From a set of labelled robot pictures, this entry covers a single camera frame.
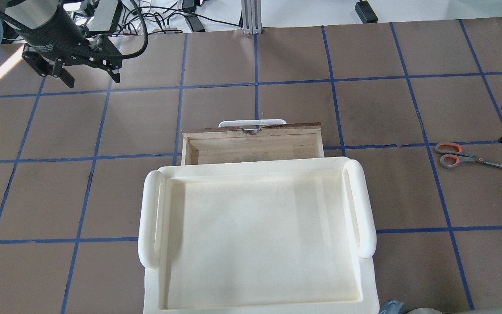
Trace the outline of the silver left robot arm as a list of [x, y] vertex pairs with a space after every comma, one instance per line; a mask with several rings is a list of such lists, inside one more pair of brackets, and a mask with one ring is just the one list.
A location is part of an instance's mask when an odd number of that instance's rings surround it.
[[75, 23], [59, 0], [0, 0], [0, 42], [7, 24], [24, 40], [22, 59], [40, 76], [54, 77], [72, 88], [68, 66], [104, 70], [116, 83], [127, 57], [103, 34]]

